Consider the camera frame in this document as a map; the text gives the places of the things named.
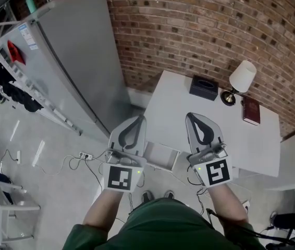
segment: brick wall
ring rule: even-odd
[[[36,0],[38,5],[44,0]],[[17,15],[28,14],[13,0]],[[108,0],[127,86],[153,92],[164,69],[230,88],[244,59],[257,76],[247,95],[295,130],[295,0]]]

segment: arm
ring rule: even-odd
[[[123,192],[103,190],[87,212],[83,225],[109,232],[115,221]]]
[[[215,211],[221,217],[235,224],[248,223],[246,210],[226,184],[208,188]]]

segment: book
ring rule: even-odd
[[[260,105],[257,100],[244,97],[242,101],[243,115],[242,119],[253,125],[260,125]]]

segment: floor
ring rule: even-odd
[[[17,121],[19,125],[13,135]],[[91,206],[97,193],[98,183],[94,175],[81,162],[77,170],[71,170],[66,159],[62,171],[56,176],[49,176],[39,167],[32,167],[32,161],[38,151],[40,142],[44,140],[45,146],[38,160],[38,165],[45,172],[57,173],[67,155],[78,156],[80,151],[94,156],[100,155],[107,145],[96,140],[77,136],[75,133],[48,120],[40,114],[30,113],[21,108],[13,109],[6,102],[0,104],[0,159],[6,149],[9,149],[13,158],[17,151],[21,151],[21,165],[11,160],[6,154],[3,158],[2,171],[8,175],[15,184],[22,185],[41,210],[31,216],[19,216],[12,220],[19,227],[24,227],[24,234],[33,232],[34,239],[11,243],[13,249],[61,249],[72,226],[81,223],[85,213]],[[101,180],[97,172],[99,161],[90,162],[90,166]],[[141,194],[151,190],[155,197],[161,197],[167,190],[175,192],[176,199],[184,202],[198,212],[201,211],[196,191],[197,186],[189,185],[187,181],[187,163],[179,159],[174,167],[174,174],[146,166],[144,186],[137,187],[132,194],[133,206],[140,204]],[[188,177],[195,181],[195,175],[189,171]],[[269,225],[269,216],[272,211],[281,213],[292,212],[295,209],[295,192],[266,191],[261,187],[260,175],[252,175],[247,171],[240,171],[240,178],[235,179],[230,187],[242,201],[250,200],[249,218],[255,231],[262,231]],[[205,208],[213,208],[208,196],[200,196]],[[121,201],[118,218],[126,221],[130,205],[128,196]],[[109,236],[117,234],[122,222],[115,220]],[[221,226],[213,218],[213,224],[218,231]]]

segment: red object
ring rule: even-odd
[[[18,61],[26,65],[22,56],[20,55],[20,50],[11,41],[7,41],[7,47],[10,52],[12,62]]]
[[[243,98],[243,116],[242,119],[253,125],[260,125],[260,105],[257,100]]]

